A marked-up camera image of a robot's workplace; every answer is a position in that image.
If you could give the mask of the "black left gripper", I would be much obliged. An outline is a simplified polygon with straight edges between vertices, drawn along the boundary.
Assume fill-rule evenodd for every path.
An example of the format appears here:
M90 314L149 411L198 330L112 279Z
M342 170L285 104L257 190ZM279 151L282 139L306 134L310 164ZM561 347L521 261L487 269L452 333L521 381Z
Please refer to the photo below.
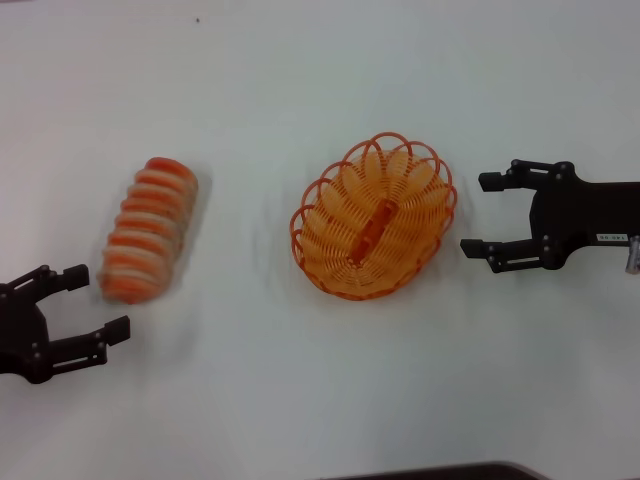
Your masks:
M1 289L1 374L41 384L53 375L107 363L107 349L128 340L131 322L122 316L101 329L49 343L46 318L37 303L62 291L88 286L84 264L57 273L42 265Z

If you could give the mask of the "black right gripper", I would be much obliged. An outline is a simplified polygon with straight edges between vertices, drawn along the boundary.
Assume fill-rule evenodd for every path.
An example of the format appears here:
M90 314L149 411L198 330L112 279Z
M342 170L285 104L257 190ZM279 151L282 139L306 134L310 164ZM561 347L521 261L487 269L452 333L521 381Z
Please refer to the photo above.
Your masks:
M483 259L493 273L543 268L558 270L576 250L588 246L628 249L626 268L639 268L639 184L589 183L571 162L514 159L505 173L478 176L484 192L529 189L534 195L532 238L508 242L462 239L469 259Z

